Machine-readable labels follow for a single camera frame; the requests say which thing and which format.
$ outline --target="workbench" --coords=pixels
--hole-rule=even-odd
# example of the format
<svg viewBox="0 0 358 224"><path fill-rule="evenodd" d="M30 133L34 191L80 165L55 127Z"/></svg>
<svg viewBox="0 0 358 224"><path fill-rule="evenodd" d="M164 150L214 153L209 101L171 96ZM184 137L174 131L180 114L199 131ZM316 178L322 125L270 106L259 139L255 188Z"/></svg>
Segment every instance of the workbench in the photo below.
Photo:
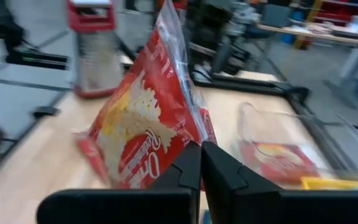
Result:
<svg viewBox="0 0 358 224"><path fill-rule="evenodd" d="M242 72L240 77L276 80L273 75L254 72ZM197 89L204 94L218 144L225 150L229 150L237 129L239 103L249 102L258 110L293 113L288 102L278 96ZM68 93L56 106L60 113L42 118L0 164L0 223L35 223L38 204L58 190L105 187L78 150L72 132L89 127L106 100L82 100ZM314 144L301 123L293 125L294 138L307 138ZM201 193L200 208L207 207Z"/></svg>
<svg viewBox="0 0 358 224"><path fill-rule="evenodd" d="M352 39L352 38L347 38L347 37L337 37L332 34L315 34L312 32L303 32L302 30L299 30L294 27L272 27L272 26L266 26L266 25L262 25L262 24L257 24L257 27L259 29L269 30L272 32L278 32L278 33L283 33L283 34L301 35L303 37L311 37L311 38L315 38L315 39L324 39L324 40L333 40L333 41L358 45L358 39ZM347 27L340 27L340 26L334 26L333 29L341 30L341 31L349 31L349 29Z"/></svg>

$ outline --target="desk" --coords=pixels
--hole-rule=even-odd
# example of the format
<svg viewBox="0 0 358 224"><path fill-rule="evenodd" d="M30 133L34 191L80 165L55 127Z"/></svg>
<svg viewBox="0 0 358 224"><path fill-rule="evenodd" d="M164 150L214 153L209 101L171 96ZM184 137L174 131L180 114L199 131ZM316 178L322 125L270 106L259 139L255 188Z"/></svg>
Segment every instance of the desk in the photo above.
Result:
<svg viewBox="0 0 358 224"><path fill-rule="evenodd" d="M242 72L243 78L275 80L273 75ZM260 110L293 113L279 97L199 88L209 108L219 146L229 149L236 130L237 106L243 101ZM106 99L81 100L73 93L59 102L56 117L42 118L17 149L0 165L0 223L35 223L38 204L49 194L67 188L104 188L76 147L71 132L89 126ZM311 140L297 124L294 130ZM201 194L201 209L207 208Z"/></svg>
<svg viewBox="0 0 358 224"><path fill-rule="evenodd" d="M336 36L331 35L331 34L314 34L314 33L311 33L311 32L302 32L302 30L296 29L294 27L278 28L278 27L265 26L265 25L262 25L262 24L257 24L257 27L259 29L269 30L269 31L272 31L274 33L280 32L280 33L284 33L284 34L295 34L295 35L301 35L303 37L311 37L311 38L317 38L317 39L333 40L333 41L344 42L344 43L348 43L348 44L357 44L358 45L358 39L351 39L351 38L345 38L345 37L336 37ZM347 28L347 27L339 27L339 26L335 26L334 29L341 30L341 31L348 31L349 30L349 28ZM272 43L273 36L271 38L269 38L265 43L265 49L264 49L265 52L262 52L262 55L259 58L259 65L257 66L256 71L259 71L260 65L262 64L262 62L266 61L266 59L267 59L267 54L268 54L268 52L270 50L270 46L271 46L271 43ZM339 76L339 81L338 81L337 84L331 83L328 80L323 81L323 83L332 91L334 96L338 97L339 100L341 100L345 105L347 105L347 106L349 106L351 108L356 108L356 106L347 97L346 93L349 91L349 84L355 78L354 76L356 74L357 69L358 69L358 58L357 58L357 62L354 63L351 68L349 68L347 71L341 73L341 75Z"/></svg>

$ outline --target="red package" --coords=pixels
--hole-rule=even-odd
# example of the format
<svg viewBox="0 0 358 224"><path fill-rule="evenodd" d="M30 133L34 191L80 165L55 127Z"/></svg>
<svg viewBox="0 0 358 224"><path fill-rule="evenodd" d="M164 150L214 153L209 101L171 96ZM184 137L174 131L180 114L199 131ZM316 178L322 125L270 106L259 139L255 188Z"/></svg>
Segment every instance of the red package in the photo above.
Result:
<svg viewBox="0 0 358 224"><path fill-rule="evenodd" d="M247 166L273 182L299 183L301 177L317 177L313 162L294 144L241 142Z"/></svg>
<svg viewBox="0 0 358 224"><path fill-rule="evenodd" d="M165 1L143 51L78 140L82 152L98 148L85 155L115 188L146 188L189 141L216 142L208 110L197 104L202 99L193 91L184 49L175 9ZM100 163L105 170L98 170Z"/></svg>

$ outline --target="gray floor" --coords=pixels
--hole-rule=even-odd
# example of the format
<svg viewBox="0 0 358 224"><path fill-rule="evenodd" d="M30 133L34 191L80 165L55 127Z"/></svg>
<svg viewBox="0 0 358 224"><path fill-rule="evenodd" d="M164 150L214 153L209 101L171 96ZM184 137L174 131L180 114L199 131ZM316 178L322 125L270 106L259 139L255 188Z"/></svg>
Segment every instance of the gray floor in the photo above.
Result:
<svg viewBox="0 0 358 224"><path fill-rule="evenodd" d="M29 40L36 44L45 44L43 51L62 54L72 58L75 46L74 33L67 27L65 1L16 0L12 9L17 20L27 30ZM151 11L150 1L137 2L141 11ZM123 14L122 1L116 3L117 34L132 49L143 45L150 33L151 16ZM249 50L257 56L260 52L249 45ZM310 88L312 91L308 105L324 121L333 121L335 114L340 114L350 123L358 125L358 110L343 105L323 85L322 80L337 78L341 64L349 55L345 47L322 47L312 45L307 51L292 50L290 46L279 41L273 44L269 58L294 85ZM0 43L0 125L11 139L17 139L34 122L31 112L37 106L52 103L59 91L46 87L69 88L73 80L73 65L67 71L34 68L20 65L6 65L2 62L4 55ZM269 63L262 65L261 72L277 74ZM45 88L24 87L23 84L41 85ZM358 94L353 91L357 100ZM335 137L346 142L348 134L332 131ZM0 151L7 149L11 143L5 142Z"/></svg>

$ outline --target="clear plastic container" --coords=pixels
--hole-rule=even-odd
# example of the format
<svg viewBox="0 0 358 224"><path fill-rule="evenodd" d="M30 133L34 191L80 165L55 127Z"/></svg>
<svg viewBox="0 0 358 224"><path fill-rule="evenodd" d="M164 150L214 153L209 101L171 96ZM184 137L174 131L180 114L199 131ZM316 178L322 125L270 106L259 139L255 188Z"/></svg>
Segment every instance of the clear plastic container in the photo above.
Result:
<svg viewBox="0 0 358 224"><path fill-rule="evenodd" d="M316 117L258 111L246 102L239 113L231 154L265 178L285 188L301 188L302 177L358 180L358 131L341 117L325 128L330 147L320 149L305 128L325 127ZM346 166L333 169L328 161Z"/></svg>

